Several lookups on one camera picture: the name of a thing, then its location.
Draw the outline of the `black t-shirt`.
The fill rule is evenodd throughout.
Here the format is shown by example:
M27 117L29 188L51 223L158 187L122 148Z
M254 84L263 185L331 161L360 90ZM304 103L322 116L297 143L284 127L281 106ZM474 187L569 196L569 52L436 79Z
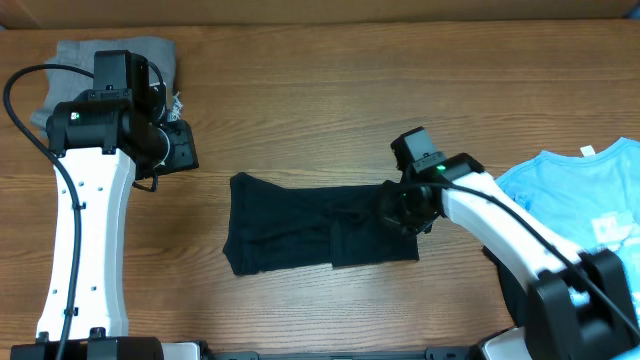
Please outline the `black t-shirt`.
M287 189L238 173L223 253L236 276L329 263L417 261L417 237L386 225L386 185Z

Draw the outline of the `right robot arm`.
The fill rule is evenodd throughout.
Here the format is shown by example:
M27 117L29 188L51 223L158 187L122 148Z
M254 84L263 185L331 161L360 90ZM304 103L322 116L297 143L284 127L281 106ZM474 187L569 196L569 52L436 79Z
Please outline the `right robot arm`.
M470 350L472 359L604 360L639 345L621 259L590 253L518 206L467 153L448 157L417 127L392 144L399 182L380 201L384 223L404 235L445 217L474 235L525 295L526 319Z

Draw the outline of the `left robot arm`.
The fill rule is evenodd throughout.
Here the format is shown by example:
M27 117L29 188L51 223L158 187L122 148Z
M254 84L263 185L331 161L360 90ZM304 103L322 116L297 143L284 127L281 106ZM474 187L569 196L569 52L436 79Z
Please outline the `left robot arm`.
M201 359L201 342L133 337L123 292L124 232L133 189L198 165L189 124L167 114L158 67L126 51L99 51L93 85L58 104L37 148L52 162L57 222L51 279L31 344L12 359Z

